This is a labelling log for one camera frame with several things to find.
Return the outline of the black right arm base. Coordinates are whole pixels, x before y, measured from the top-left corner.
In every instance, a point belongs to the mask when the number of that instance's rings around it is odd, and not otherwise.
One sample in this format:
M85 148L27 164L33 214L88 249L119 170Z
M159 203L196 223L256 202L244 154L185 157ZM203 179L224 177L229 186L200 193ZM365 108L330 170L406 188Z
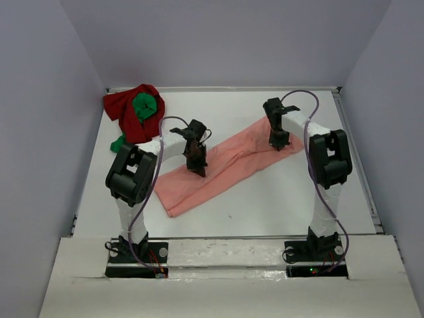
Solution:
M288 278L348 278L346 262L343 260L343 246L339 241L335 246L313 254L305 240L289 240L284 243L282 252Z

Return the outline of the pink t shirt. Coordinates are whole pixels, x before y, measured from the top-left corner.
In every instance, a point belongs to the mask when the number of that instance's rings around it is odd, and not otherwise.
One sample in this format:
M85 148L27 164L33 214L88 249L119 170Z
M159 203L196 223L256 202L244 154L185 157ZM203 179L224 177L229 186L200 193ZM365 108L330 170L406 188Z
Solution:
M303 150L298 137L277 151L269 145L270 124L262 118L207 152L206 176L180 166L161 175L154 191L169 217L178 217L227 191L256 172Z

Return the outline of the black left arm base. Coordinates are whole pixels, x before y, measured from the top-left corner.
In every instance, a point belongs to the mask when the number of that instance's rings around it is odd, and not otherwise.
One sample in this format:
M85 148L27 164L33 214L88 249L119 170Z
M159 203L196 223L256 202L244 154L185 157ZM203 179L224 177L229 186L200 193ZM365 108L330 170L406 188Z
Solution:
M108 278L162 279L168 277L169 243L150 240L146 252L140 257L142 263L125 252L117 238L105 243L108 252L105 275Z

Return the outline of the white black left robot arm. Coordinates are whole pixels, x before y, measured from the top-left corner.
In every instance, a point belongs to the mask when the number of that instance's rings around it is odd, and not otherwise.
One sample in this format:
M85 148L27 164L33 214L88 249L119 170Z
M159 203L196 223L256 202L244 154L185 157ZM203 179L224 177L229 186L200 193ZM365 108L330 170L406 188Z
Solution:
M205 141L211 136L211 130L193 119L189 123L184 121L184 128L163 132L162 123L160 120L159 135L151 141L123 144L105 180L117 204L122 230L116 248L110 243L105 246L133 262L141 262L148 250L143 210L156 185L161 164L175 156L184 156L186 170L205 177Z

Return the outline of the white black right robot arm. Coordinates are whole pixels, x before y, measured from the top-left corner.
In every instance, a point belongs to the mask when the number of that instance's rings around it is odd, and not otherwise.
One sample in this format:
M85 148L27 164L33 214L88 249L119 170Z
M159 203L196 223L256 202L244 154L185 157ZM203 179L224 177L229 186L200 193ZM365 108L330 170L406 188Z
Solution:
M343 246L337 206L342 185L352 173L348 138L344 130L331 130L312 121L298 107L284 106L275 97L263 104L270 122L269 144L277 151L293 145L291 137L301 138L307 170L315 188L314 210L305 240L285 242L286 262L321 262L328 256L340 260Z

